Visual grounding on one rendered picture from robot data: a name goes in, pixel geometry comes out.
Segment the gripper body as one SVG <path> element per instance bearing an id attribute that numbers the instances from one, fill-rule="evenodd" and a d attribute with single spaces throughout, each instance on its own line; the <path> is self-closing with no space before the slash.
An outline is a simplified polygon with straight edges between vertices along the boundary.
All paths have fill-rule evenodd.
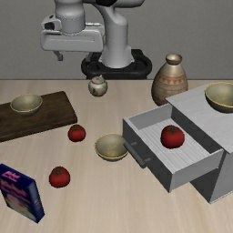
<path id="1" fill-rule="evenodd" d="M 45 51 L 101 52 L 105 28 L 99 23 L 86 23 L 84 18 L 60 20 L 47 16 L 42 24 L 41 46 Z"/>

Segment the cream porcelain bowl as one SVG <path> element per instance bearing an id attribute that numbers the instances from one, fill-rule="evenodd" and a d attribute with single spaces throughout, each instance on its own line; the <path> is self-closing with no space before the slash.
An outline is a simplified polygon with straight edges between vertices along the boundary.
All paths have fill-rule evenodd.
<path id="1" fill-rule="evenodd" d="M 119 134 L 105 134 L 96 141 L 95 151 L 104 160 L 118 161 L 128 153 L 124 147 L 125 142 L 126 140 Z"/>
<path id="2" fill-rule="evenodd" d="M 221 113 L 233 113 L 233 84 L 228 82 L 214 82 L 205 89 L 208 104 Z"/>
<path id="3" fill-rule="evenodd" d="M 11 103 L 11 109 L 19 115 L 31 116 L 36 113 L 43 104 L 41 96 L 26 93 L 14 98 Z"/>

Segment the dark brown cutting board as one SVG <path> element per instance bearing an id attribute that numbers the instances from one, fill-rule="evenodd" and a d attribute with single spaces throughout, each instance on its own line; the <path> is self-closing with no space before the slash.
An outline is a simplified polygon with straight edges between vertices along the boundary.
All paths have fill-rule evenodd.
<path id="1" fill-rule="evenodd" d="M 32 116 L 20 116 L 9 103 L 0 105 L 0 142 L 71 125 L 77 116 L 64 91 L 42 96 L 43 104 Z"/>

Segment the red tomato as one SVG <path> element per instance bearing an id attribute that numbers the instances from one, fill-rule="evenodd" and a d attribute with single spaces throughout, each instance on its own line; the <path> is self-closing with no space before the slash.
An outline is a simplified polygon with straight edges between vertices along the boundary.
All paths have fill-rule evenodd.
<path id="1" fill-rule="evenodd" d="M 49 175 L 49 183 L 52 187 L 66 187 L 70 183 L 70 174 L 64 167 L 55 167 Z"/>
<path id="2" fill-rule="evenodd" d="M 86 137 L 86 131 L 80 125 L 72 125 L 68 130 L 67 135 L 72 142 L 81 142 Z"/>
<path id="3" fill-rule="evenodd" d="M 168 125 L 163 128 L 160 136 L 161 144 L 169 149 L 178 148 L 185 142 L 185 134 L 176 126 Z"/>

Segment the small cream lidded jar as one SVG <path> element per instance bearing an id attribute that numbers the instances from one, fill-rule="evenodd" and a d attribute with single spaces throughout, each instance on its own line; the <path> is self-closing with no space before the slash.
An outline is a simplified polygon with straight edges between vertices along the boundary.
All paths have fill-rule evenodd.
<path id="1" fill-rule="evenodd" d="M 94 76 L 88 84 L 88 90 L 92 96 L 101 97 L 107 91 L 107 81 L 102 75 Z"/>

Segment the brown patterned vase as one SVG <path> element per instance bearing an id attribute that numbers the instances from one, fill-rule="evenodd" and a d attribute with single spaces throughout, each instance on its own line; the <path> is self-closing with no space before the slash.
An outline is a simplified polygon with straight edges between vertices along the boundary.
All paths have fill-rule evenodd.
<path id="1" fill-rule="evenodd" d="M 187 76 L 181 65 L 182 55 L 170 53 L 166 55 L 166 62 L 157 71 L 151 87 L 153 101 L 162 106 L 167 98 L 188 90 Z"/>

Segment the grey cabinet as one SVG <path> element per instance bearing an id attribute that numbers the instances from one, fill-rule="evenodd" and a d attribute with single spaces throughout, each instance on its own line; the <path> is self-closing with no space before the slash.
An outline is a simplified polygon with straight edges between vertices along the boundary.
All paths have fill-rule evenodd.
<path id="1" fill-rule="evenodd" d="M 233 193 L 233 113 L 213 109 L 205 98 L 206 86 L 197 87 L 169 97 L 176 109 L 177 123 L 211 152 L 223 150 L 217 168 L 194 179 L 191 184 L 209 203 L 214 203 Z"/>

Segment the grey open drawer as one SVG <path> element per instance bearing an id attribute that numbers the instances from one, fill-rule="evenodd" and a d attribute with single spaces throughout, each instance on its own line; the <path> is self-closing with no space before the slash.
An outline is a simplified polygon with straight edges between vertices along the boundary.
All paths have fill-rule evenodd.
<path id="1" fill-rule="evenodd" d="M 181 147 L 168 149 L 160 142 L 164 127 L 185 134 Z M 170 104 L 123 119 L 125 148 L 142 168 L 149 168 L 167 191 L 218 168 L 223 149 Z"/>

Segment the blue carton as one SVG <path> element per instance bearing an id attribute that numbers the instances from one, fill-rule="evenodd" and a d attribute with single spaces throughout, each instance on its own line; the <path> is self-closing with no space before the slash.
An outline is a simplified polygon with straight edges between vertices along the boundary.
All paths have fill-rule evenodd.
<path id="1" fill-rule="evenodd" d="M 6 205 L 38 223 L 45 215 L 34 179 L 0 164 L 0 191 Z"/>

